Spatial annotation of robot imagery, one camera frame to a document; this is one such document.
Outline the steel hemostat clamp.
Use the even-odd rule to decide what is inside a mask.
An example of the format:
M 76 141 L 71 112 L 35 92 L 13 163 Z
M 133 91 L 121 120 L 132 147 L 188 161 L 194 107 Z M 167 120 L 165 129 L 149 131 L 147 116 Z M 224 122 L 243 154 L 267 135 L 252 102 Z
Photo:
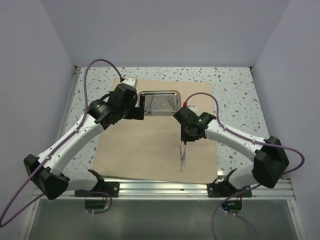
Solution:
M 154 100 L 154 96 L 151 96 L 149 98 L 149 104 L 148 104 L 147 109 L 146 109 L 146 115 L 151 115 L 152 114 L 152 103 L 153 103 L 153 100 Z

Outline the beige cloth wrap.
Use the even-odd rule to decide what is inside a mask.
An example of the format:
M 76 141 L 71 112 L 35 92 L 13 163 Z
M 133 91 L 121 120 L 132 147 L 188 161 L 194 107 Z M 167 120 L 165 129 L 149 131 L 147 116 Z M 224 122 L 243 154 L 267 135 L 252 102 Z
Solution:
M 122 119 L 101 133 L 92 169 L 111 177 L 208 184 L 218 176 L 217 144 L 202 138 L 184 145 L 171 115 Z

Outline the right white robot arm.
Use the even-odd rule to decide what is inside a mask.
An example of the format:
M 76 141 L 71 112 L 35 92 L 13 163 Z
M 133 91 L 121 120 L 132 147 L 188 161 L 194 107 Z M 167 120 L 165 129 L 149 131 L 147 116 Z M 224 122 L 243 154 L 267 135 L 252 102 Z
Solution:
M 181 126 L 181 141 L 186 144 L 200 139 L 220 142 L 247 157 L 252 163 L 229 172 L 223 181 L 213 185 L 221 197 L 235 196 L 254 184 L 274 188 L 289 165 L 280 140 L 274 136 L 264 139 L 237 130 L 216 116 L 203 112 L 197 115 L 184 106 L 174 114 Z

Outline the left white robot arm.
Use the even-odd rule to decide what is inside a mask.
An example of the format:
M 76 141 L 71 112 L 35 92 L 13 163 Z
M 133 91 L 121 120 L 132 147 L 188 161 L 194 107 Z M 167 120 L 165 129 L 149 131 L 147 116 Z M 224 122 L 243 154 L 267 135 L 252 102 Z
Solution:
M 68 177 L 64 168 L 93 138 L 121 119 L 144 119 L 144 96 L 137 94 L 138 80 L 126 78 L 110 92 L 108 100 L 90 103 L 81 119 L 54 145 L 37 156 L 29 154 L 23 161 L 28 176 L 39 190 L 54 200 L 66 191 L 87 191 L 99 196 L 104 190 L 104 179 L 94 170 L 80 176 Z

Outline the steel instrument tray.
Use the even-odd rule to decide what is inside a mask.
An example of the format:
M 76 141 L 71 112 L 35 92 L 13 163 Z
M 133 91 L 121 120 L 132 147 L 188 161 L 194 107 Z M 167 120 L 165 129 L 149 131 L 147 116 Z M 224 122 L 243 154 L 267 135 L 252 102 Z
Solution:
M 181 95 L 176 90 L 141 91 L 139 93 L 139 95 L 140 94 L 145 94 L 145 108 L 144 108 L 144 115 L 145 116 L 172 116 L 172 115 L 174 115 L 176 112 L 172 111 L 172 108 L 166 99 L 169 97 L 177 97 L 179 109 L 182 107 Z M 154 96 L 152 106 L 151 106 L 152 114 L 146 115 L 146 110 L 147 110 L 148 104 L 150 102 L 150 97 L 152 97 L 152 96 Z

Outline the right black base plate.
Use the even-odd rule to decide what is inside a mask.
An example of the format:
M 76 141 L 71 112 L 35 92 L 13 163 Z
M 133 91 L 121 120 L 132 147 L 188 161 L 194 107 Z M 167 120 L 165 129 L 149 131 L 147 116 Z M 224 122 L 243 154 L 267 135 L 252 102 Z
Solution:
M 246 190 L 250 186 L 245 186 L 241 189 L 236 189 L 229 182 L 220 181 L 218 183 L 209 183 L 206 185 L 209 198 L 227 198 L 236 193 Z

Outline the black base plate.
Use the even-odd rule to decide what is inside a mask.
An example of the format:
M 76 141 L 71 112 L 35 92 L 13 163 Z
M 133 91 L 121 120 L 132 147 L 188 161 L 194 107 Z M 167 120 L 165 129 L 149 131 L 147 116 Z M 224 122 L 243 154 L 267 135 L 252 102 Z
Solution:
M 119 196 L 120 183 L 117 181 L 104 181 L 98 183 L 92 190 L 76 190 L 75 197 L 98 198 L 103 197 L 106 193 L 112 198 Z
M 241 189 L 236 189 L 229 182 L 220 181 L 218 183 L 209 183 L 206 185 L 209 198 L 227 198 L 236 193 L 246 190 L 250 186 L 245 186 Z

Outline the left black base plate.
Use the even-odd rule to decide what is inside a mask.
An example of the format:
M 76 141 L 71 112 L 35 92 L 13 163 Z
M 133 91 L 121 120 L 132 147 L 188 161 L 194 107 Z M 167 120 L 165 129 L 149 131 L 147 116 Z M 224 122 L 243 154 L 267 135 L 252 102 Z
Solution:
M 112 198 L 119 196 L 120 183 L 117 181 L 104 181 L 98 183 L 92 190 L 76 190 L 75 197 L 98 198 L 103 197 L 106 193 Z

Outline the aluminium rail frame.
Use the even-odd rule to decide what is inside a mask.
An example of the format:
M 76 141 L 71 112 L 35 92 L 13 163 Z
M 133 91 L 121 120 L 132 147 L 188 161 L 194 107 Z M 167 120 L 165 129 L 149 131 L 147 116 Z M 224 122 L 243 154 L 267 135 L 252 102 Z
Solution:
M 177 83 L 208 83 L 217 97 L 221 97 L 220 109 L 233 124 L 248 128 L 256 134 L 267 132 L 258 95 L 255 90 L 251 70 L 248 67 L 123 67 L 123 77 L 159 80 Z M 48 172 L 58 175 L 63 168 L 70 177 L 68 191 L 77 193 L 93 175 L 80 165 L 81 159 L 95 164 L 98 158 L 98 138 L 86 140 L 70 155 L 62 156 L 63 147 L 54 144 L 36 160 L 37 165 Z M 113 198 L 128 199 L 178 199 L 180 201 L 217 200 L 218 195 L 211 184 L 187 181 L 163 181 L 137 177 L 105 175 L 108 185 L 114 186 L 110 192 Z M 240 215 L 238 220 L 243 225 L 250 225 L 261 240 L 298 240 L 294 216 L 294 191 L 289 180 L 281 180 L 275 189 L 262 186 L 239 196 L 243 201 L 266 201 L 261 209 L 264 217 L 254 220 L 254 213 L 247 217 Z

